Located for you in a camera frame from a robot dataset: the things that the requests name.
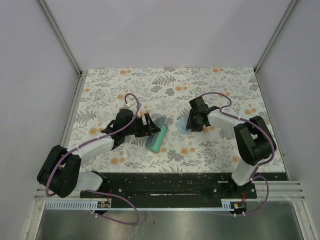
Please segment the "grey-blue glasses case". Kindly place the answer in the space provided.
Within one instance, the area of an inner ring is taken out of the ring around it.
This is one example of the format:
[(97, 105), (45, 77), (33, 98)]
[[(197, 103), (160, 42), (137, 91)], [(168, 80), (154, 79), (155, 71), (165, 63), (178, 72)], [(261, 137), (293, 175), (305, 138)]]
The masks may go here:
[(160, 132), (157, 132), (149, 136), (146, 140), (145, 147), (153, 153), (158, 153), (164, 141), (168, 127), (165, 124), (166, 118), (160, 117), (155, 121), (155, 125), (160, 128)]

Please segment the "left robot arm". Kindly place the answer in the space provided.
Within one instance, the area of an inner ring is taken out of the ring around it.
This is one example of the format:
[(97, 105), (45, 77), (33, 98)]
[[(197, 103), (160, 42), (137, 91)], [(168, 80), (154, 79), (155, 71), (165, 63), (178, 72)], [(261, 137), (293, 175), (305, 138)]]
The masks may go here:
[(37, 175), (37, 181), (46, 187), (46, 191), (61, 198), (73, 191), (91, 191), (96, 197), (102, 198), (111, 193), (108, 178), (97, 171), (81, 172), (81, 165), (115, 150), (128, 136), (147, 137), (148, 147), (160, 143), (165, 129), (163, 117), (153, 121), (148, 113), (135, 116), (131, 110), (121, 109), (97, 138), (72, 150), (61, 145), (54, 146)]

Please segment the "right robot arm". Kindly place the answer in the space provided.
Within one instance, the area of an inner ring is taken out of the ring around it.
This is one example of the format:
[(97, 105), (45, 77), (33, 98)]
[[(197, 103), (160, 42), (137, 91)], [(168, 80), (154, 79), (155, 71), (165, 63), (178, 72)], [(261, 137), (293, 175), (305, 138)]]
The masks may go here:
[(204, 127), (217, 127), (234, 135), (241, 160), (231, 174), (233, 182), (228, 184), (227, 191), (231, 197), (239, 198), (246, 191), (245, 184), (263, 164), (262, 160), (275, 156), (277, 146), (264, 119), (260, 116), (244, 119), (224, 112), (222, 107), (209, 107), (202, 96), (189, 104), (187, 130), (202, 132)]

